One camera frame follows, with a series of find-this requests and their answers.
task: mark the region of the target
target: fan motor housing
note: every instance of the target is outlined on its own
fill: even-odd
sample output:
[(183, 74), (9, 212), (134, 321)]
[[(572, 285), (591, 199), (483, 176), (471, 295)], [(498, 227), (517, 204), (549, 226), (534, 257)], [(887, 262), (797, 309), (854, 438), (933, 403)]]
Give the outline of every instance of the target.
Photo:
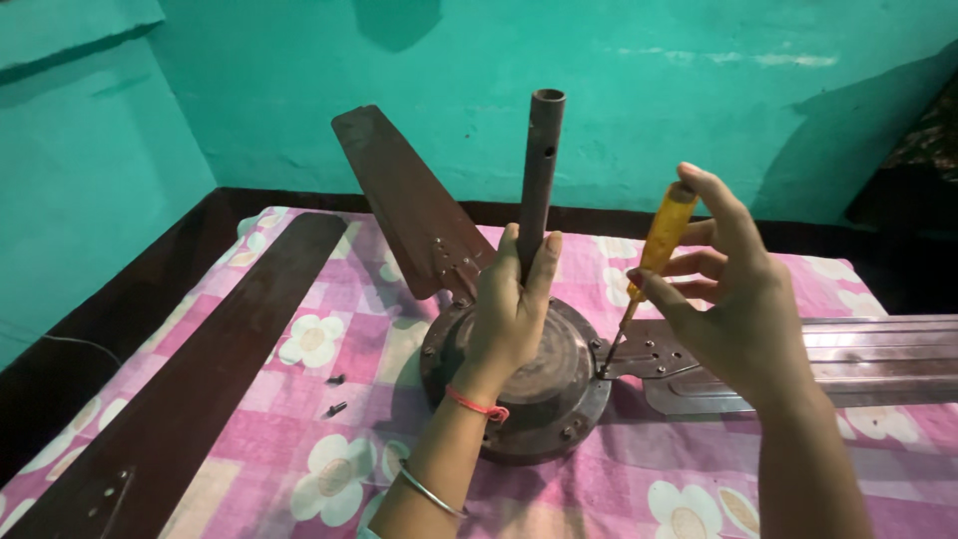
[[(450, 305), (422, 342), (420, 374), (433, 409), (466, 357), (474, 321), (474, 305)], [(509, 419), (489, 422), (480, 456), (523, 466), (575, 449), (595, 428), (610, 392), (611, 382), (595, 375), (597, 349), (606, 346), (592, 325), (552, 298), (536, 358), (517, 370), (499, 395), (497, 405), (509, 410)]]

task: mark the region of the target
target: silver bangle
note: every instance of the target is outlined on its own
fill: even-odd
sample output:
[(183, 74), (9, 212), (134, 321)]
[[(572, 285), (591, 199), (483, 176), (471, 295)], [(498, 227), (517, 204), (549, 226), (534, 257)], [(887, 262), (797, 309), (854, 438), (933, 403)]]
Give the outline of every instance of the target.
[(457, 511), (456, 509), (453, 509), (452, 507), (446, 505), (445, 502), (443, 502), (443, 501), (440, 500), (439, 498), (436, 498), (436, 495), (435, 495), (435, 494), (429, 492), (429, 490), (426, 489), (426, 487), (422, 486), (422, 483), (420, 483), (419, 481), (417, 481), (416, 478), (414, 478), (409, 472), (406, 471), (406, 459), (405, 459), (405, 458), (402, 458), (402, 459), (399, 460), (399, 470), (400, 470), (400, 471), (402, 472), (402, 474), (409, 480), (409, 482), (413, 483), (413, 486), (415, 486), (417, 489), (419, 489), (419, 491), (422, 492), (422, 493), (425, 495), (426, 498), (428, 498), (429, 500), (432, 500), (432, 503), (438, 505), (439, 508), (442, 509), (443, 511), (446, 511), (446, 512), (448, 512), (448, 513), (450, 513), (450, 514), (456, 516), (457, 518), (461, 518), (461, 519), (464, 519), (464, 518), (466, 518), (467, 516), (469, 516), (468, 511), (466, 511), (466, 508), (465, 508), (465, 507), (463, 507), (463, 510), (462, 510), (462, 511)]

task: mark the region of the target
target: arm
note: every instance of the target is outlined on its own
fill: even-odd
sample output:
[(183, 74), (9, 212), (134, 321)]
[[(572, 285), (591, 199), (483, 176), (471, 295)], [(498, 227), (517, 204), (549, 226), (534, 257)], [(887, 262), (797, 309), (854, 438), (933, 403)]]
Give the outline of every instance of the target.
[[(468, 400), (490, 407), (505, 382), (536, 356), (549, 309), (549, 288), (562, 247), (553, 232), (536, 254), (525, 290), (519, 286), (515, 250), (518, 226), (508, 225), (495, 262), (482, 272), (476, 322), (466, 360), (452, 386)], [(433, 495), (461, 510), (479, 457), (486, 416), (444, 399), (406, 462), (406, 470)], [(424, 496), (405, 476), (390, 486), (369, 529), (382, 539), (454, 537), (458, 519)]]
[[(682, 163), (678, 175), (714, 219), (689, 225), (682, 245), (712, 246), (672, 259), (662, 276), (629, 278), (706, 368), (751, 404), (762, 422), (759, 502), (762, 535), (872, 537), (832, 402), (814, 381), (791, 277), (765, 250), (745, 206), (715, 175)], [(701, 313), (686, 298), (715, 306)]]

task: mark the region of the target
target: hand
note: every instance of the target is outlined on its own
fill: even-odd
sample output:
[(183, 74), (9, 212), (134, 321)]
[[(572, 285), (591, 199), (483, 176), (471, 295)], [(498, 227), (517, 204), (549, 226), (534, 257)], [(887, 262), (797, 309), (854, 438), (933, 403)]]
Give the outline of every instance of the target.
[[(714, 216), (689, 225), (681, 244), (712, 246), (673, 258), (661, 276), (633, 269), (629, 278), (669, 322), (696, 359), (761, 415), (820, 391), (802, 340), (788, 268), (765, 250), (748, 210), (715, 175), (678, 166), (679, 178)], [(701, 273), (674, 285), (663, 276)], [(686, 298), (715, 306), (702, 313)]]
[(466, 360), (452, 380), (457, 391), (482, 406), (493, 404), (513, 373), (536, 357), (549, 310), (549, 289), (562, 252), (562, 233), (549, 234), (536, 253), (523, 289), (515, 250), (518, 236), (519, 225), (509, 223), (495, 261), (479, 276), (476, 320)]

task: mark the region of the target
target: red nail polish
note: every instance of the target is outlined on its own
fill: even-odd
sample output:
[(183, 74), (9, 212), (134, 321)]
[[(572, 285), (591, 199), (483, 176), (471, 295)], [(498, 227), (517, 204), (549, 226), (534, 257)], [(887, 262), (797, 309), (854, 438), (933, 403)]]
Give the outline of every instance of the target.
[(629, 271), (626, 271), (626, 277), (632, 282), (633, 285), (642, 288), (642, 284), (645, 282), (645, 277), (642, 276), (642, 273), (639, 272), (638, 268), (632, 268)]

